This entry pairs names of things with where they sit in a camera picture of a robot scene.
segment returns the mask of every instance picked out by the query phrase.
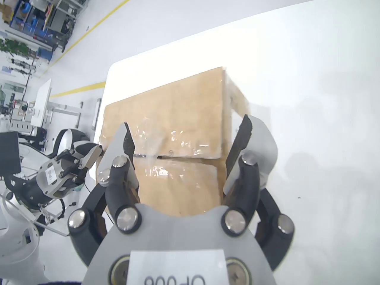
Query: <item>gray metal plate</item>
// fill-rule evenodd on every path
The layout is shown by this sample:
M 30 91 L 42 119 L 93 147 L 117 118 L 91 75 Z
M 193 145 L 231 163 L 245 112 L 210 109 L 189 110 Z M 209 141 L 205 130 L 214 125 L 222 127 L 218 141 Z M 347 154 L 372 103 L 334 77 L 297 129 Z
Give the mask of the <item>gray metal plate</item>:
M 263 189 L 268 181 L 268 176 L 273 170 L 277 161 L 278 149 L 276 141 L 270 133 L 267 126 L 258 118 L 252 115 L 248 115 L 248 118 L 252 122 L 252 134 L 245 149 L 240 151 L 228 178 L 224 184 L 223 192 L 228 194 L 232 188 L 235 180 L 239 177 L 239 158 L 246 152 L 251 151 L 255 155 L 260 171 L 260 187 Z
M 216 207 L 193 217 L 171 217 L 147 205 L 137 204 L 142 223 L 137 232 L 122 234 L 113 226 L 88 267 L 83 285 L 108 284 L 109 270 L 131 251 L 190 251 L 223 249 L 226 258 L 242 260 L 253 285 L 275 285 L 272 270 L 255 237 L 247 229 L 239 237 L 228 236 L 221 227 L 227 206 Z
M 126 133 L 127 133 L 127 130 L 126 130 L 125 124 L 123 123 L 119 126 L 113 138 L 113 141 L 110 143 L 106 152 L 104 153 L 104 156 L 98 166 L 98 173 L 102 172 L 103 170 L 107 168 L 110 169 L 112 166 L 112 161 L 115 159 L 115 157 L 127 156 L 124 153 L 124 138 L 125 138 Z M 133 167 L 131 164 L 131 168 L 129 169 L 127 178 L 128 178 L 128 182 L 131 183 L 132 188 L 136 189 L 139 186 L 139 182 L 137 180 L 136 174 L 132 170 L 133 170 Z

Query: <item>white floor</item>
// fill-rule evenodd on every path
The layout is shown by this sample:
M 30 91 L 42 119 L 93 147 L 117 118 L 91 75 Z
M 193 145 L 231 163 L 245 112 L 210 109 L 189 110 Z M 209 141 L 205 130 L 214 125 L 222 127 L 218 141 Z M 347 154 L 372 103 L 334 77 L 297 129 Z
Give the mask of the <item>white floor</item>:
M 122 1 L 91 0 L 77 22 L 67 49 L 82 37 L 87 27 L 91 29 Z M 38 86 L 49 78 L 52 79 L 52 94 L 104 82 L 110 66 L 124 58 L 234 20 L 305 1 L 310 0 L 130 0 L 61 59 L 60 53 L 55 53 L 47 72 L 42 74 L 40 71 L 31 79 L 26 99 L 34 99 Z M 380 27 L 379 1 L 309 2 L 303 7 L 284 8 L 267 13 L 273 15 L 256 17 L 257 38 L 252 42 L 259 43 L 259 50 L 255 57 L 246 57 L 244 60 L 245 64 L 255 65 L 256 75 L 247 75 L 246 79 L 237 80 L 237 83 L 256 106 L 255 109 L 269 119 L 269 125 L 271 122 L 273 124 L 275 118 L 281 119 L 283 127 L 276 126 L 274 131 L 281 142 L 278 145 L 278 169 L 273 175 L 272 186 L 288 184 L 281 186 L 280 207 L 288 214 L 293 214 L 296 223 L 305 221 L 307 213 L 313 214 L 313 218 L 306 220 L 306 227 L 314 231 L 313 236 L 317 236 L 310 246 L 306 242 L 308 232 L 300 232 L 300 236 L 305 239 L 294 242 L 288 261 L 275 273 L 278 284 L 354 284 L 360 280 L 365 284 L 374 284 L 378 280 L 379 274 L 373 267 L 373 262 L 380 262 L 374 244 L 380 243 L 373 236 L 376 225 L 369 227 L 371 238 L 365 235 L 371 242 L 364 240 L 361 245 L 350 243 L 345 231 L 351 231 L 357 240 L 360 238 L 358 224 L 364 227 L 364 219 L 370 220 L 372 216 L 373 220 L 378 220 L 371 208 L 375 210 L 379 207 L 376 203 L 379 187 L 375 183 L 379 173 L 374 167 L 379 154 L 372 146 L 368 148 L 361 144 L 371 143 L 365 135 L 374 138 L 373 145 L 379 140 L 379 122 L 373 117 L 374 114 L 380 114 L 374 89 L 378 85 L 374 78 L 380 72 L 380 39 L 376 34 L 376 27 Z M 235 32 L 239 29 L 246 29 L 244 21 L 235 27 Z M 231 38 L 239 36 L 239 33 L 235 33 Z M 318 83 L 308 83 L 308 79 L 319 76 Z M 125 77 L 133 86 L 133 75 Z M 315 86 L 324 90 L 326 97 L 323 104 L 313 99 L 317 95 L 313 91 Z M 355 90 L 360 86 L 364 88 L 363 93 L 356 95 Z M 99 88 L 51 100 L 72 106 L 83 101 L 84 111 L 79 129 L 92 137 L 95 103 L 102 93 L 103 89 Z M 372 102 L 372 106 L 360 104 L 365 97 L 368 102 Z M 373 112 L 363 112 L 371 107 Z M 330 116 L 328 122 L 325 121 L 326 113 Z M 336 113 L 342 117 L 335 118 Z M 61 129 L 73 127 L 75 122 L 75 118 L 69 115 L 54 114 L 48 130 L 49 147 Z M 295 140 L 281 138 L 284 134 L 294 134 L 292 130 L 295 126 L 289 122 L 299 126 L 299 137 Z M 355 126 L 357 122 L 368 124 L 365 132 Z M 341 135 L 342 139 L 338 142 L 325 140 L 330 132 L 333 136 Z M 363 136 L 355 141 L 350 140 L 356 134 Z M 324 148 L 325 143 L 334 144 L 335 148 Z M 315 150 L 314 157 L 306 154 L 309 153 L 307 147 Z M 366 176 L 361 174 L 363 170 L 366 170 Z M 303 179 L 312 179 L 313 186 L 308 187 L 309 182 L 303 184 Z M 340 214 L 343 232 L 329 230 L 334 221 L 331 216 L 333 211 L 327 209 L 330 205 L 325 205 L 326 201 L 319 201 L 318 197 L 312 195 L 321 186 L 327 191 L 331 190 L 335 181 L 341 179 L 346 179 L 346 187 L 341 191 L 338 198 L 340 202 L 337 201 L 337 210 L 334 212 Z M 356 185 L 364 179 L 368 184 L 356 189 Z M 85 191 L 86 188 L 81 191 L 81 200 Z M 298 208 L 304 210 L 300 217 L 297 217 L 299 213 L 296 209 L 286 209 L 287 200 L 294 205 L 290 200 L 295 196 L 300 203 Z M 355 210 L 350 209 L 350 201 L 355 204 Z M 360 202 L 364 203 L 363 209 L 358 206 Z M 350 211 L 349 215 L 345 216 L 345 210 Z M 370 216 L 363 215 L 364 212 L 371 212 Z M 66 230 L 65 225 L 65 220 L 55 224 L 56 228 L 62 230 Z M 83 279 L 86 267 L 76 255 L 69 238 L 45 232 L 40 249 L 48 278 L 54 281 Z M 355 253 L 358 259 L 345 261 L 350 252 Z

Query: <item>metal screw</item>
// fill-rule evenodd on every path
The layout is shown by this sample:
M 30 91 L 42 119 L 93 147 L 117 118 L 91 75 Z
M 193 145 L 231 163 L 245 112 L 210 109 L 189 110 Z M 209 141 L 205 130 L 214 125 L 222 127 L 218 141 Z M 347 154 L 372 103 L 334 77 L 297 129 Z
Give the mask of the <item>metal screw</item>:
M 244 154 L 242 154 L 241 159 L 246 165 L 253 166 L 257 163 L 257 160 L 255 158 L 255 155 L 252 151 L 248 151 Z
M 128 275 L 129 256 L 118 259 L 110 273 L 112 285 L 126 284 L 126 277 Z
M 235 234 L 240 234 L 246 228 L 246 219 L 236 210 L 229 210 L 224 217 L 224 222 L 229 231 Z
M 229 284 L 231 285 L 248 285 L 250 276 L 247 267 L 236 258 L 226 260 Z
M 100 185 L 106 187 L 108 185 L 108 179 L 110 178 L 110 169 L 106 168 L 98 175 L 98 182 Z
M 138 220 L 138 213 L 135 208 L 128 207 L 122 210 L 118 218 L 116 219 L 116 224 L 118 225 L 118 228 L 122 231 L 130 231 L 137 223 Z
M 291 234 L 294 232 L 294 223 L 289 216 L 280 214 L 277 220 L 278 229 L 284 234 Z
M 69 216 L 69 227 L 71 228 L 78 228 L 82 226 L 84 223 L 84 220 L 86 219 L 86 213 L 84 213 L 83 210 L 75 210 L 70 216 Z
M 112 166 L 113 167 L 123 167 L 127 163 L 128 159 L 126 156 L 117 156 L 115 159 L 112 161 Z

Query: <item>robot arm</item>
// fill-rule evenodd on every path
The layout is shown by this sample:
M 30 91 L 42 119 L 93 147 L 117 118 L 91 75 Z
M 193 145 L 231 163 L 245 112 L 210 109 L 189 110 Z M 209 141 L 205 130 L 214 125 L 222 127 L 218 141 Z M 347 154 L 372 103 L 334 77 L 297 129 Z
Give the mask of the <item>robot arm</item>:
M 66 149 L 42 164 L 38 174 L 30 180 L 7 173 L 3 175 L 4 182 L 28 209 L 40 210 L 53 199 L 65 197 L 72 189 L 84 183 L 88 169 L 101 153 L 100 145 L 91 142 L 81 144 L 75 149 Z
M 204 249 L 224 250 L 230 284 L 275 284 L 272 271 L 290 247 L 294 225 L 261 189 L 277 159 L 261 121 L 243 119 L 226 161 L 222 205 L 193 217 L 171 217 L 140 203 L 133 151 L 125 123 L 99 164 L 99 183 L 69 217 L 72 243 L 88 266 L 83 285 L 126 284 L 131 251 Z M 108 233 L 106 205 L 115 223 Z M 261 219 L 256 236 L 247 229 L 255 211 Z

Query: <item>yellow floor line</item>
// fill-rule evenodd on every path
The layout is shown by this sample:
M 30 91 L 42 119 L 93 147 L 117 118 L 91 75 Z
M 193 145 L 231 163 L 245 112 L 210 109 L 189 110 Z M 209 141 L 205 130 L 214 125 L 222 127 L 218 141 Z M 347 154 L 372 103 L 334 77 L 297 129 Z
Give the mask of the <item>yellow floor line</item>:
M 101 83 L 87 85 L 87 86 L 84 86 L 84 87 L 80 87 L 80 88 L 72 89 L 72 90 L 69 90 L 69 91 L 61 92 L 60 94 L 51 95 L 50 97 L 51 98 L 57 98 L 59 96 L 67 96 L 67 95 L 71 95 L 71 94 L 77 94 L 78 92 L 83 92 L 83 91 L 89 91 L 89 90 L 104 88 L 105 86 L 106 86 L 106 82 L 102 81 Z
M 109 12 L 106 16 L 104 16 L 99 22 L 97 22 L 91 29 L 89 29 L 82 37 L 80 37 L 77 41 L 75 41 L 68 49 L 66 52 L 64 52 L 56 61 L 54 61 L 49 67 L 42 73 L 44 75 L 49 68 L 54 66 L 55 63 L 57 63 L 62 57 L 64 57 L 73 47 L 75 47 L 80 41 L 82 41 L 89 33 L 91 33 L 96 27 L 98 27 L 101 23 L 103 23 L 107 18 L 109 18 L 113 13 L 115 13 L 119 8 L 121 8 L 124 4 L 126 4 L 130 0 L 124 0 L 122 1 L 117 7 L 115 7 L 111 12 Z M 97 84 L 92 84 L 89 86 L 84 86 L 81 88 L 61 92 L 60 94 L 55 94 L 51 95 L 52 98 L 58 97 L 58 96 L 65 96 L 65 95 L 70 95 L 70 94 L 75 94 L 77 92 L 82 92 L 82 91 L 88 91 L 88 90 L 93 90 L 93 89 L 98 89 L 98 88 L 103 88 L 105 86 L 106 82 L 101 82 Z

